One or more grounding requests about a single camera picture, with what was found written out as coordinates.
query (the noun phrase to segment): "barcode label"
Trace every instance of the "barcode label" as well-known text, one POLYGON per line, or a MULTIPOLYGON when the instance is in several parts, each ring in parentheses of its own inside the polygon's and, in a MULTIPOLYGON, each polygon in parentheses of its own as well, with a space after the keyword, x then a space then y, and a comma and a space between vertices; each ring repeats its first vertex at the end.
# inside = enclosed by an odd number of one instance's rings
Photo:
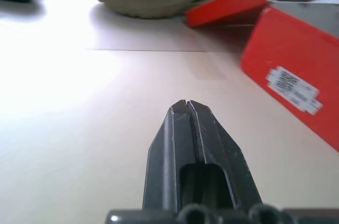
POLYGON ((278 67, 267 76, 268 87, 301 111, 315 114, 323 106, 316 100, 319 90, 292 72, 278 67))

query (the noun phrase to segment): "white floor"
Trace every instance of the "white floor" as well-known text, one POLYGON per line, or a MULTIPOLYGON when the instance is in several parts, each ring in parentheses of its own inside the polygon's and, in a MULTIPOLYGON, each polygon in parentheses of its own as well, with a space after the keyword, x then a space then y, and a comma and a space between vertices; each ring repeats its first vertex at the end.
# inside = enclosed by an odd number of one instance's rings
POLYGON ((264 202, 339 207, 339 155, 249 79, 242 42, 183 19, 136 20, 95 0, 0 2, 2 224, 103 223, 139 208, 167 109, 208 105, 264 202))

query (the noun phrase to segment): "table surface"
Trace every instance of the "table surface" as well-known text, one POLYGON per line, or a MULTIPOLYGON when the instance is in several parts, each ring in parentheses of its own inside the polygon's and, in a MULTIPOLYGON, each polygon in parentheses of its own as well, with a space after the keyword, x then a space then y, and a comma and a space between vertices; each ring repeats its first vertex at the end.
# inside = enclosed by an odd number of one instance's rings
POLYGON ((95 0, 0 2, 0 25, 3 224, 140 208, 148 147, 180 99, 212 109, 264 202, 339 207, 338 153, 241 71, 229 29, 216 38, 95 0))

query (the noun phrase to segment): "red shoebox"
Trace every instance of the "red shoebox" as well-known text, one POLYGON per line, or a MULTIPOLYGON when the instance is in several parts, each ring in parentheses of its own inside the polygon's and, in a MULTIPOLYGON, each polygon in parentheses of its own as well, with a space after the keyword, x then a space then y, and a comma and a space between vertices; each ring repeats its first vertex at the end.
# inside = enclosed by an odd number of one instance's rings
MULTIPOLYGON (((307 20, 317 24, 326 18, 300 20, 266 8, 246 47, 242 69, 339 151, 339 36, 307 20)), ((326 27, 336 30, 339 18, 331 20, 326 27)))

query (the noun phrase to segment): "floor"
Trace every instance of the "floor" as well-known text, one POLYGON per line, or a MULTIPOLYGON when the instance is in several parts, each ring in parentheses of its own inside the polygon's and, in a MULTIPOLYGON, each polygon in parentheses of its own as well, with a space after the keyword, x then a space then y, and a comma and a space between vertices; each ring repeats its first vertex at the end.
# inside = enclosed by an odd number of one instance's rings
POLYGON ((96 0, 0 2, 2 224, 140 208, 147 150, 180 99, 208 105, 264 202, 339 207, 339 155, 239 68, 241 34, 137 20, 96 0))

